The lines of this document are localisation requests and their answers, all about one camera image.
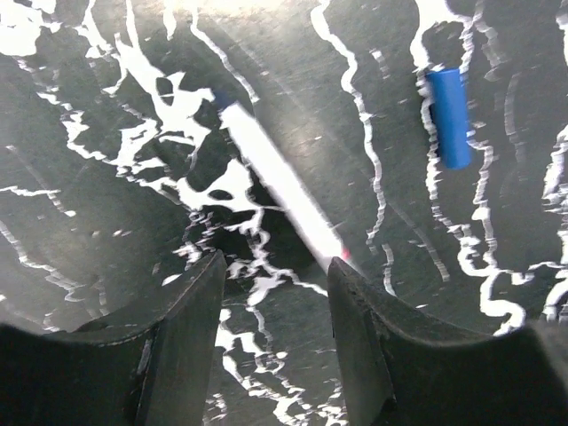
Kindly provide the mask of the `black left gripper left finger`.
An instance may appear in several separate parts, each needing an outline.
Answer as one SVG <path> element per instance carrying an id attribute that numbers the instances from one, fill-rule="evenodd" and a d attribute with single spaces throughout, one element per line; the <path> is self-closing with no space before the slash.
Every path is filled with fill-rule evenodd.
<path id="1" fill-rule="evenodd" d="M 1 327 L 4 425 L 198 425 L 209 387 L 225 257 L 73 332 Z"/>

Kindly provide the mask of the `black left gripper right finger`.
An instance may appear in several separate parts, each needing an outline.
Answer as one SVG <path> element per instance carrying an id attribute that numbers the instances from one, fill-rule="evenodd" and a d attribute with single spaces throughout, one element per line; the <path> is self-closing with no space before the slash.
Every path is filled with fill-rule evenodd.
<path id="1" fill-rule="evenodd" d="M 350 424 L 566 424 L 565 325 L 479 334 L 373 286 L 340 258 L 327 285 Z"/>

